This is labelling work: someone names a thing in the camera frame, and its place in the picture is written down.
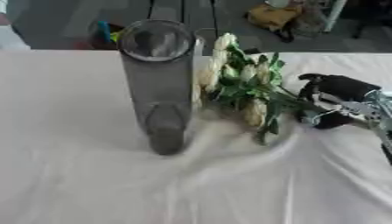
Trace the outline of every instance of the cable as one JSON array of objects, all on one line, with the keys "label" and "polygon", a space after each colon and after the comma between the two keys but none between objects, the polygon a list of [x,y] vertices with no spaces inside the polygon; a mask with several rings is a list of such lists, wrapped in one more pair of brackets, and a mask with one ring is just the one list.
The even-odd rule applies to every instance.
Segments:
[{"label": "cable", "polygon": [[147,13],[148,19],[151,18],[151,14],[152,14],[152,10],[154,9],[154,5],[155,5],[155,0],[150,0],[150,7],[149,7],[149,11]]},{"label": "cable", "polygon": [[216,9],[215,9],[215,0],[210,0],[211,3],[211,8],[213,10],[213,27],[215,28],[215,38],[217,39],[219,37],[218,33],[218,19],[216,17]]}]

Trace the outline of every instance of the white pole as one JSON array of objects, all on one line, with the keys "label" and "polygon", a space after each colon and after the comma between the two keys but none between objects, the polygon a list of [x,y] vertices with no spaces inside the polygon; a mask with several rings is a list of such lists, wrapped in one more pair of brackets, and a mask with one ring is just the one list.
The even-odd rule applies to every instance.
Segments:
[{"label": "white pole", "polygon": [[343,8],[345,7],[347,3],[347,0],[337,0],[335,4],[333,5],[331,14],[329,14],[329,17],[326,21],[326,27],[324,29],[324,32],[330,32],[336,21],[338,20],[340,13],[343,11]]}]

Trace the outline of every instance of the white tablecloth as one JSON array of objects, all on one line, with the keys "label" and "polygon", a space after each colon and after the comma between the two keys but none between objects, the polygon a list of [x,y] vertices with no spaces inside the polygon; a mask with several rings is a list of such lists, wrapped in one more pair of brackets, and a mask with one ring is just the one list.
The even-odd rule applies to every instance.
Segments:
[{"label": "white tablecloth", "polygon": [[[392,89],[390,54],[282,58],[292,89],[308,72]],[[183,154],[160,157],[136,125],[116,52],[0,52],[0,67],[2,224],[392,221],[392,168],[364,129],[287,122],[263,148],[207,111]]]}]

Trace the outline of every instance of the floor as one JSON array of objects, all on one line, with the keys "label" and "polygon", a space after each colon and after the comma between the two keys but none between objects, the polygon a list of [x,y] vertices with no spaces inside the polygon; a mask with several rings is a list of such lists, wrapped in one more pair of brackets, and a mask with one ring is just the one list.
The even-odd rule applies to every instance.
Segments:
[{"label": "floor", "polygon": [[184,22],[203,36],[211,52],[215,31],[233,32],[242,48],[256,47],[262,52],[343,52],[392,53],[392,31],[385,27],[369,27],[361,39],[350,38],[356,25],[341,19],[332,32],[317,38],[297,37],[293,43],[280,42],[273,34],[249,24],[242,18],[245,11],[261,0],[10,0],[8,14],[13,24],[35,49],[73,49],[75,42],[88,35],[95,20],[128,25],[152,18]]}]

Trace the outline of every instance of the yellow bag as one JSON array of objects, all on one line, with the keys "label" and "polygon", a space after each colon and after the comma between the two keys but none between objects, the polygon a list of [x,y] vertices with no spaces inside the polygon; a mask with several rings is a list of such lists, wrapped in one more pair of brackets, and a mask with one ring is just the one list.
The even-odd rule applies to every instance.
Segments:
[{"label": "yellow bag", "polygon": [[283,30],[287,23],[301,13],[300,4],[278,9],[263,3],[250,10],[247,13],[247,19],[251,24],[277,32]]}]

